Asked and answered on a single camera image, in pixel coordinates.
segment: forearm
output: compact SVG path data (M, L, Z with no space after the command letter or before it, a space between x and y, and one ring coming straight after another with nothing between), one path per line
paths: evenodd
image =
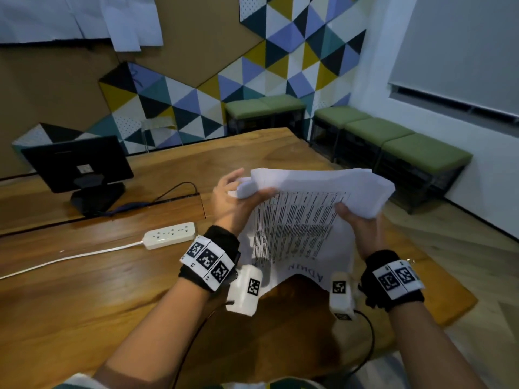
M396 306L389 319L414 389L486 387L423 303Z
M117 387L117 375L141 383L168 382L193 335L209 292L184 278L165 294L95 374ZM127 387L121 382L120 387Z

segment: wooden floor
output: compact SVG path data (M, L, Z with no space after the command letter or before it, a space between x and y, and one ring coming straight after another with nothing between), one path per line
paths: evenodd
M519 388L519 243L448 202L385 215L478 299L448 329L505 388Z

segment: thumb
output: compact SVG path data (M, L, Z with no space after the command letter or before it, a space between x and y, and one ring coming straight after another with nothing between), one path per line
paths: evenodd
M349 223L351 226L357 223L357 221L360 219L359 216L354 215L348 207L342 203L339 202L335 204L335 212L341 217L344 221Z
M256 207L260 203L263 203L274 195L276 195L277 190L275 188L264 188L262 190L257 191L254 195L247 198L247 203L251 207Z

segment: power outlet socket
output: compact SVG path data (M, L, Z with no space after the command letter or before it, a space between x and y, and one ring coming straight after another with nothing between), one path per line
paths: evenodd
M160 229L153 229L144 234L142 242L148 250L170 246L193 240L196 236L195 223L185 222Z

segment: geometric patterned wall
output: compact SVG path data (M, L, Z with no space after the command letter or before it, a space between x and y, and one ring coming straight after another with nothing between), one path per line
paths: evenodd
M240 0L240 21L264 40L197 88L134 63L99 81L111 114L87 132L38 124L22 147L116 135L126 153L223 137L227 102L290 94L317 109L346 105L373 0ZM167 126L143 125L169 120Z

